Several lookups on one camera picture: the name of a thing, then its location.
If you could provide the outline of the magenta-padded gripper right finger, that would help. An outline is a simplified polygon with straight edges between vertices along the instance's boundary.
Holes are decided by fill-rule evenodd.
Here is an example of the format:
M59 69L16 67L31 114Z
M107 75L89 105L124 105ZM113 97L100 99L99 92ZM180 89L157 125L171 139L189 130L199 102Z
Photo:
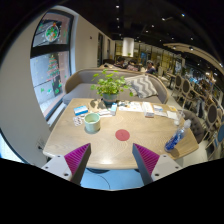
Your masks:
M145 185L182 169L169 155L158 155L136 143L133 144L132 154Z

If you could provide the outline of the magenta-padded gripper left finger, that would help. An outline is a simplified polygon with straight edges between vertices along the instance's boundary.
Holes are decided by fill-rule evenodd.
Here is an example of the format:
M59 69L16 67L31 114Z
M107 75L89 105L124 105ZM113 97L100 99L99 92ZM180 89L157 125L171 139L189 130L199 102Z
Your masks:
M42 169L79 185L91 154L91 144L87 143L66 155L56 155Z

